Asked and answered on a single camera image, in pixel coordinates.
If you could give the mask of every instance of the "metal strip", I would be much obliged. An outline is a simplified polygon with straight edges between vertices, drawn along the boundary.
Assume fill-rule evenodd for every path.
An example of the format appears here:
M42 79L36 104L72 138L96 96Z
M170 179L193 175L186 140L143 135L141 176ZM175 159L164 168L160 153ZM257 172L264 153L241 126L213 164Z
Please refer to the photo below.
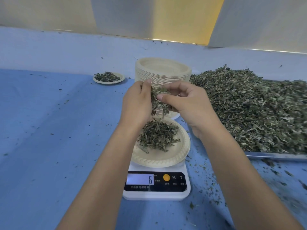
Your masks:
M245 152L250 159L269 158L282 161L307 162L307 154L288 154L288 153L267 153L267 152Z

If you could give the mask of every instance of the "digital scale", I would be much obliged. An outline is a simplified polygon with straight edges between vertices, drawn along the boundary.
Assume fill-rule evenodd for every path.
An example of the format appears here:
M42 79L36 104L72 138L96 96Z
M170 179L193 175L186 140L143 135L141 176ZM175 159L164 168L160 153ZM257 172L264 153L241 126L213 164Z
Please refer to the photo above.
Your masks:
M127 200L171 200L186 198L191 184L185 159L165 168L151 168L130 162L122 196Z

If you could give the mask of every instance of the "pile of dried leaves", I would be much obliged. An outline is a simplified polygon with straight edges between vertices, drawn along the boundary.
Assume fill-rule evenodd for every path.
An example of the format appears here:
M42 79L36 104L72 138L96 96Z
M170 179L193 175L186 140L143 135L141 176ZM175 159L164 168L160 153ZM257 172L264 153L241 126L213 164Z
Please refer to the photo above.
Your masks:
M268 81L227 65L192 75L244 151L307 153L307 84Z
M174 139L177 135L178 127L173 124L162 122L161 119L149 121L142 129L138 137L138 142L143 148L159 149L167 152L167 146L179 142L180 139Z
M105 72L105 73L96 73L95 79L102 82L112 82L112 81L118 81L120 80L119 77L116 77L114 73L111 72Z
M159 109L163 110L163 116L165 116L166 114L169 113L171 106L157 100L157 95L159 93L169 93L169 92L167 92L166 88L162 88L162 87L153 88L153 87L151 87L151 104L152 104L151 115L156 115L156 109L159 108Z

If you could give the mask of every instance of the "dried herb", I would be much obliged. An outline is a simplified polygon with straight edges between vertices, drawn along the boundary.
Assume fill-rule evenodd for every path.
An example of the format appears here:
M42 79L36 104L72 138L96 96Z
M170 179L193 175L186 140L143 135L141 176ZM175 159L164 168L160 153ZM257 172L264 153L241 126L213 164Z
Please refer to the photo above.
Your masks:
M120 80L119 77L115 76L114 73L105 72L105 73L96 73L95 79L102 82L113 82Z
M149 121L142 129L138 142L143 148L159 149L167 152L167 147L179 142L180 139L174 139L177 135L178 127L173 124L162 122L161 119Z
M307 84L268 81L227 65L192 75L244 151L307 153Z
M166 88L153 88L151 87L151 104L152 104L152 111L151 115L156 115L156 109L162 109L163 110L163 116L169 113L169 110L171 109L170 105L167 105L157 99L157 95L159 93L169 93Z

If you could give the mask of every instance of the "power button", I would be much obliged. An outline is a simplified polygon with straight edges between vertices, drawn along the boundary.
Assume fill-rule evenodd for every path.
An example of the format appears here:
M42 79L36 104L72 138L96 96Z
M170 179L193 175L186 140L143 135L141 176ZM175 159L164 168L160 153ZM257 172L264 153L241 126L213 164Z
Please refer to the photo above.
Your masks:
M171 179L171 177L168 174L164 174L163 179L164 181L168 182Z

